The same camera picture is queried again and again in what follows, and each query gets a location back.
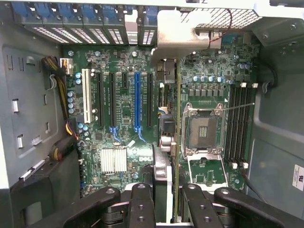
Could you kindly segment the silver finned heatsink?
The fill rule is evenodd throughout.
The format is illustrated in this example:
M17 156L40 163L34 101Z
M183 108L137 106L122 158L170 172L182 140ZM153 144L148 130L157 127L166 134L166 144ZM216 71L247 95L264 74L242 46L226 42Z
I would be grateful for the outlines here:
M127 150L125 148L110 148L100 150L102 173L127 172Z

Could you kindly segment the CPU socket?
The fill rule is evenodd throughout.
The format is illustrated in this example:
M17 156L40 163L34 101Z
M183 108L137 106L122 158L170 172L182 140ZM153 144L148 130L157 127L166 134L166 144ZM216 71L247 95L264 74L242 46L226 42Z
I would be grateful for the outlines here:
M188 102L181 115L181 152L184 159L219 160L223 152L224 105L198 107Z

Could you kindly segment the black RAM slot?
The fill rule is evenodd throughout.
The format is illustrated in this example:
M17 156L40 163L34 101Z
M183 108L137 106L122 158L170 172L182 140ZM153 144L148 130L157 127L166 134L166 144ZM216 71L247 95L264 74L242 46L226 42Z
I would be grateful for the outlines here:
M239 105L239 87L234 87L233 90L234 95L234 103L233 103L233 127L232 127L232 141L231 141L231 162L233 169L236 168L236 160L235 160L235 146L236 146L236 139L237 139L237 131L238 131L238 108Z
M230 96L229 96L229 108L234 107L235 102L235 86L230 87ZM231 144L232 144L232 126L233 126L233 110L227 110L228 120L227 120L227 135L226 135L226 145L225 145L225 161L232 164L231 159Z
M245 122L245 112L246 107L244 106L247 103L247 88L241 88L242 97L241 97L241 105L240 107L240 116L239 116L239 138L238 138L238 144L237 144L237 162L238 166L241 167L242 162L242 141L243 141L243 135L244 135L244 122Z
M159 107L165 106L164 89L165 89L164 83L160 83L159 84Z
M247 170L249 168L250 139L251 139L252 125L253 125L253 114L254 114L257 89L258 89L258 83L252 83L251 87L248 88L249 100L248 100L248 102L246 102L246 104L251 103L251 105L248 105L245 108L245 111L247 114L247 117L246 117L247 130L246 130L246 138L245 138L246 144L245 144L245 149L244 149L244 162L242 164L242 167L245 170Z

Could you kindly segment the black plastic shroud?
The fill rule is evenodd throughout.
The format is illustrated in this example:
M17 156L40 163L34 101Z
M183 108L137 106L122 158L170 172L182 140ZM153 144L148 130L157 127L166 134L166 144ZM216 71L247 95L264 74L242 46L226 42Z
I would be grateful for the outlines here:
M46 163L25 181L10 188L12 225L25 228L80 200L80 171L76 150L60 161Z

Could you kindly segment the green motherboard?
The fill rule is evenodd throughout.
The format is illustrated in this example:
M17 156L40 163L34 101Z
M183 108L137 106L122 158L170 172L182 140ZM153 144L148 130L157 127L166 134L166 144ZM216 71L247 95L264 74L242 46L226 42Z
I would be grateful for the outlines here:
M230 87L239 87L239 105L241 88L257 83L256 65L260 46L258 44L224 43L217 50L200 50L185 56L181 61L184 77L204 75L215 79L213 96L207 103L216 100L229 107ZM115 187L121 191L129 184L147 180L153 181L153 149L159 142L159 84L157 66L152 65L152 51L149 47L137 46L89 46L69 45L64 48L62 58L73 59L73 74L67 75L67 110L71 123L66 128L78 139L80 151L81 195L89 194L103 187ZM84 123L82 69L89 69L92 92L92 122ZM122 73L128 74L128 88L122 89ZM134 73L141 74L141 128L134 130ZM102 73L104 81L104 127L98 120L97 73ZM116 127L110 127L109 73L115 73L116 82ZM147 75L152 73L152 122L147 126ZM231 187L242 191L245 187L246 170L237 163L237 143L239 138L239 116L235 146L236 168L225 161L228 114L225 111L225 128L222 159L220 161L198 160L180 162L185 182L195 183L213 191L218 187ZM246 144L247 114L245 112L244 135L242 141L242 162ZM125 148L127 150L127 172L102 173L100 150Z

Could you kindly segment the white warning sticker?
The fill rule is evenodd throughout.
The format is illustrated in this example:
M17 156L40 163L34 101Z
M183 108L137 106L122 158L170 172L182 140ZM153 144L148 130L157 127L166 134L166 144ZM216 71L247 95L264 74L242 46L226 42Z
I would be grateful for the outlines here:
M300 191L304 191L304 168L295 165L292 185Z

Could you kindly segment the open grey PC case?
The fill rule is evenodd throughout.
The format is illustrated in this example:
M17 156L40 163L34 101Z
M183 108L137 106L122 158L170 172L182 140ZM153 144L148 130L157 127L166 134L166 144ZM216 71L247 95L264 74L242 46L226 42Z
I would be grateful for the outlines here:
M194 11L208 13L210 22L196 26L197 33L207 31L212 36L207 50L217 50L230 42L258 44L260 50L255 61L258 89L249 168L244 175L244 189L237 191L301 219L304 228L304 191L292 185L294 166L304 168L304 0L0 1L11 3L13 17L20 26L38 21L100 25L102 29L104 24L124 25L128 37L126 46L145 47L138 45L137 27L158 27L157 15L162 10L178 11L182 23L188 23ZM60 55L43 57L41 64L58 93L64 133L49 147L47 157L19 181L27 180L47 160L60 161L74 150L78 153L80 179L82 176L78 139L67 131L71 123L67 110L67 75L59 61L65 47L87 44L56 44ZM157 42L147 47L153 52ZM0 189L0 228L12 225L10 188ZM216 190L201 189L209 194Z

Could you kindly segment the blue expansion slot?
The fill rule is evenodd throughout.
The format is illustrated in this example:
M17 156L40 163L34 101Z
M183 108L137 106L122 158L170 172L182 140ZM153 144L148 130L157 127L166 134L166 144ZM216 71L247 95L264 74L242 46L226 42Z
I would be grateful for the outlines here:
M134 130L136 133L141 128L141 74L134 73Z

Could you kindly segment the long black expansion slot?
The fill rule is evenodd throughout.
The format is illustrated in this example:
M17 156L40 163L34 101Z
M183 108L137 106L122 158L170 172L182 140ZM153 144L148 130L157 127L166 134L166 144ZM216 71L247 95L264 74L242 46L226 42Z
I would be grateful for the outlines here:
M110 127L116 127L116 82L115 73L109 73L109 108L110 108Z
M98 120L100 128L105 125L104 119L104 81L102 73L97 73L97 93L98 93Z
M152 73L147 75L147 126L151 127L152 122L152 88L153 88L153 79Z

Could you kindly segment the thin locking lever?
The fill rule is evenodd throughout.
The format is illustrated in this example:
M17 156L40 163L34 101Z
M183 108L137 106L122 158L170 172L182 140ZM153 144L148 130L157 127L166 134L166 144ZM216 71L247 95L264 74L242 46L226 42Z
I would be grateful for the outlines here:
M228 110L233 110L233 109L238 109L238 108L243 108L243 107L247 107L247 106L253 106L255 105L254 102L249 103L249 104L242 104L242 105L238 105L238 106L234 106L234 107L227 107L222 109L222 111L228 111Z

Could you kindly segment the white expansion slot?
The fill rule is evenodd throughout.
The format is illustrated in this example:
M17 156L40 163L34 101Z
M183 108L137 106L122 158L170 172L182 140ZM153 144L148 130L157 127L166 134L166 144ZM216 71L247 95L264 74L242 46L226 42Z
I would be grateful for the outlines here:
M82 69L83 110L84 123L92 122L92 92L91 75L89 69Z

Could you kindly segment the silver power supply unit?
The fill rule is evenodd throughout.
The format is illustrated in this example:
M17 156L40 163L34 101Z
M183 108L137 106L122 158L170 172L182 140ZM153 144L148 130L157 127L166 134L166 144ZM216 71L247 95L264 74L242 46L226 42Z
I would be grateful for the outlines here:
M0 189L9 189L48 155L64 133L53 79L41 59L58 44L18 25L10 2L0 1Z

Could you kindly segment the white power connector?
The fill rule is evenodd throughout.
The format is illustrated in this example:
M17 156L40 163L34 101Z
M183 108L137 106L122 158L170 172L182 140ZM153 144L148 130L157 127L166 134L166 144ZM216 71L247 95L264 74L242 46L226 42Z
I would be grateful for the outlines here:
M73 59L72 58L60 58L60 67L65 71L66 75L73 74Z

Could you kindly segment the grey perforated slot cover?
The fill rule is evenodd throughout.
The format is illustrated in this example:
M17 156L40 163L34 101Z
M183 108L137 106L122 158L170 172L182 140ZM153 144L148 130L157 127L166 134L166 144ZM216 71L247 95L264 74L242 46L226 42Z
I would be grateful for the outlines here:
M111 42L100 25L84 25L86 34L97 44L110 45Z
M25 29L34 32L36 35L49 39L50 41L54 41L55 43L68 44L64 39L45 29L42 21L22 23L22 26Z
M73 37L81 41L80 44L96 45L99 43L97 38L94 37L93 33L80 24L63 24L64 30L66 30Z
M104 24L104 33L112 45L128 45L128 37L124 25L121 24Z
M157 42L157 26L138 25L137 29L139 46L155 46Z
M85 41L70 28L61 23L46 23L44 28L68 42L68 44L85 44Z

